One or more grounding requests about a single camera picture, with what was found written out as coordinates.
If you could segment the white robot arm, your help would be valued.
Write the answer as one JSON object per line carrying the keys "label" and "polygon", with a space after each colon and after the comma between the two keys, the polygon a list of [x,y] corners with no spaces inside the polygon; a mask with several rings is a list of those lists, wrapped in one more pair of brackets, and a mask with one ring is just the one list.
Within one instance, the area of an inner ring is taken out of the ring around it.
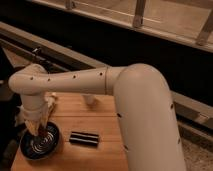
{"label": "white robot arm", "polygon": [[10,76],[9,87],[20,95],[26,127],[34,136],[46,125],[47,92],[111,95],[129,171],[186,171],[170,88],[150,65],[49,74],[31,64]]}

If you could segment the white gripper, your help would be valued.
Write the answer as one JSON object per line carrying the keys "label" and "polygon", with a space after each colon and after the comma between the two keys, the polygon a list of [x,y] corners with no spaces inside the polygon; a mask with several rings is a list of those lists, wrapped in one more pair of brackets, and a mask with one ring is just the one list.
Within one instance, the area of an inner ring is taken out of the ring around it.
{"label": "white gripper", "polygon": [[23,117],[28,131],[33,135],[38,135],[38,122],[40,128],[45,129],[51,113],[56,106],[56,98],[45,97],[43,94],[36,96],[21,96]]}

